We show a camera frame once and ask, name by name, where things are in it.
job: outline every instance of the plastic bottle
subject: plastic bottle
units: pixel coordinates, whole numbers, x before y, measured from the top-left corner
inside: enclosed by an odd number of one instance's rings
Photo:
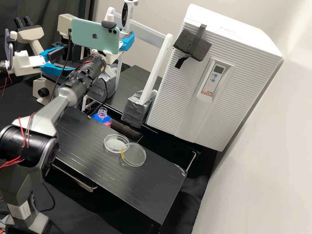
[[[101,107],[99,111],[92,116],[92,118],[108,127],[111,127],[112,118],[107,115],[107,109],[104,107]]]

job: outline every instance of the ribbed white panel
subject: ribbed white panel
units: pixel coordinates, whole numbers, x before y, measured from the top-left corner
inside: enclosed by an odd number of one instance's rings
[[[183,29],[196,33],[198,27],[183,22],[181,31]],[[233,64],[231,77],[218,98],[214,98],[193,140],[222,151],[282,58],[208,30],[202,37],[212,47],[201,62],[189,58],[177,69],[175,64],[184,53],[173,50],[147,124],[176,134],[210,57]]]
[[[148,125],[171,134],[176,133],[209,61],[207,56],[202,62],[189,58],[180,69],[175,68],[183,56],[183,52],[173,49],[147,121]]]

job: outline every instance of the red label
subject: red label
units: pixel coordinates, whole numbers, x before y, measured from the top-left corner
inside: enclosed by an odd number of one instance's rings
[[[201,93],[204,94],[204,95],[212,96],[212,93],[211,93],[211,92],[206,92],[206,91],[203,91],[203,90],[202,90]]]

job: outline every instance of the glass petri dish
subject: glass petri dish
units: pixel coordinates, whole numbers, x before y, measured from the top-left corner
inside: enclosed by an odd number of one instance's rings
[[[127,144],[129,144],[128,138],[121,134],[109,134],[104,139],[105,148],[115,154],[121,153],[121,149],[126,151],[125,145]]]
[[[121,150],[122,159],[130,166],[141,166],[146,160],[145,150],[137,143],[128,143]]]

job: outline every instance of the green iphone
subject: green iphone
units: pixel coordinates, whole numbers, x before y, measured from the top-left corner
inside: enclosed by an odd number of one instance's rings
[[[108,29],[100,23],[85,19],[74,18],[71,21],[72,42],[79,46],[85,46],[100,51],[109,51],[117,54],[119,51],[119,29]]]

